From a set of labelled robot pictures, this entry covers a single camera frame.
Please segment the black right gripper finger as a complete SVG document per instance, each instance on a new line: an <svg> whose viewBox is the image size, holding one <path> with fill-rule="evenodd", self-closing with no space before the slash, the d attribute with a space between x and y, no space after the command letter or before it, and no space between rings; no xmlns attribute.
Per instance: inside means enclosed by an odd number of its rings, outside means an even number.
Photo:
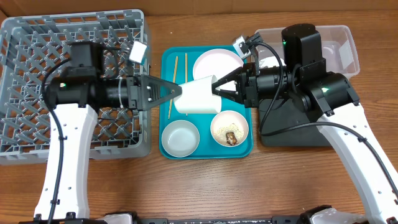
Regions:
<svg viewBox="0 0 398 224"><path fill-rule="evenodd" d="M242 90L246 84L246 76L249 69L246 67L238 67L237 69L233 70L229 74L221 77L216 82L211 84L212 90L220 89L221 85L224 85L229 82L234 82L236 90Z"/></svg>
<svg viewBox="0 0 398 224"><path fill-rule="evenodd" d="M230 91L230 90L212 90L212 94L218 95L222 98L226 98L228 100L234 101L241 105L244 104L243 96L238 91Z"/></svg>

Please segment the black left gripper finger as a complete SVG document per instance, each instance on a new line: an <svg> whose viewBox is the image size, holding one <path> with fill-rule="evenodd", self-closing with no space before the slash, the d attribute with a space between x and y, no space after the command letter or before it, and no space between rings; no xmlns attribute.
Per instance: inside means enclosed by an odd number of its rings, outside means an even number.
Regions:
<svg viewBox="0 0 398 224"><path fill-rule="evenodd" d="M161 91L152 91L147 97L146 109L149 110L155 108L156 106L159 106L166 101L170 101L181 94L182 90L172 90L169 94L164 96L162 96Z"/></svg>
<svg viewBox="0 0 398 224"><path fill-rule="evenodd" d="M159 93L181 93L182 88L173 82L163 80L161 78L146 75L144 77L145 86L147 86L151 91Z"/></svg>

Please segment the white pink bowl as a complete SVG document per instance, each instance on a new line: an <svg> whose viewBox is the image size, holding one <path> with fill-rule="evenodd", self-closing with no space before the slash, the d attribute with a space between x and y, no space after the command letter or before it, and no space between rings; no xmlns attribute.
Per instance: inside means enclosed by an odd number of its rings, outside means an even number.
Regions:
<svg viewBox="0 0 398 224"><path fill-rule="evenodd" d="M210 133L213 139L225 147L237 147L249 134L246 118L232 110L222 111L211 121Z"/></svg>

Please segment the white paper cup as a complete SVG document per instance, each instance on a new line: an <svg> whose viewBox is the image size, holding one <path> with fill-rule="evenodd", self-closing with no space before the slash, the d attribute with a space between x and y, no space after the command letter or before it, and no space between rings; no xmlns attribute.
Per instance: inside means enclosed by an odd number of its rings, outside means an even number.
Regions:
<svg viewBox="0 0 398 224"><path fill-rule="evenodd" d="M174 98L174 106L182 114L217 114L221 112L222 99L212 92L214 75L181 84L182 94Z"/></svg>

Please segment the brown food piece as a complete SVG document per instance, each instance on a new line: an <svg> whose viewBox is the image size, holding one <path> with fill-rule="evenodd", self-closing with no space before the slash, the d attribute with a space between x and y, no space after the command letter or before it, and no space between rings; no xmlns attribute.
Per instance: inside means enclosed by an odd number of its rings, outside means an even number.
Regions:
<svg viewBox="0 0 398 224"><path fill-rule="evenodd" d="M234 132L231 131L226 133L226 143L230 146L235 146L238 144L238 140Z"/></svg>

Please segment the white tissue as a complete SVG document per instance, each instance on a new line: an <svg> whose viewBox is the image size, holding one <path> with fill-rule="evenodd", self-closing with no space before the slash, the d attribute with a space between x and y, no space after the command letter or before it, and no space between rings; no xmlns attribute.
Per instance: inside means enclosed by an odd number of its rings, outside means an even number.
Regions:
<svg viewBox="0 0 398 224"><path fill-rule="evenodd" d="M279 66L278 60L274 56L266 57L259 61L259 68L272 68L278 66Z"/></svg>

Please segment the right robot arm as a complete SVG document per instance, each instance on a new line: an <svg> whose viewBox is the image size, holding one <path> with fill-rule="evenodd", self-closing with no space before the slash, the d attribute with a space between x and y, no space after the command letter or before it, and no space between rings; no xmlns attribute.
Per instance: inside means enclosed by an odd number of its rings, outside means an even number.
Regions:
<svg viewBox="0 0 398 224"><path fill-rule="evenodd" d="M396 223L397 171L371 131L358 94L344 75L326 69L313 24L288 26L281 36L284 56L277 57L277 67L246 63L214 82L213 94L247 108L290 98L338 154L365 214L320 205L303 212L299 223Z"/></svg>

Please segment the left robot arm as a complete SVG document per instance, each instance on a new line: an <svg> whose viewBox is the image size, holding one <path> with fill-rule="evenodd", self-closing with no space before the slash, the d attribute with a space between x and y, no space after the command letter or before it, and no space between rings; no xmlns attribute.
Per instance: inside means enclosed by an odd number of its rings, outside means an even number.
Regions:
<svg viewBox="0 0 398 224"><path fill-rule="evenodd" d="M90 223L87 196L90 146L98 111L121 108L149 111L182 94L175 83L149 75L122 78L104 75L104 51L116 47L74 42L66 69L51 82L42 81L42 98L50 113L50 147L44 186L34 223Z"/></svg>

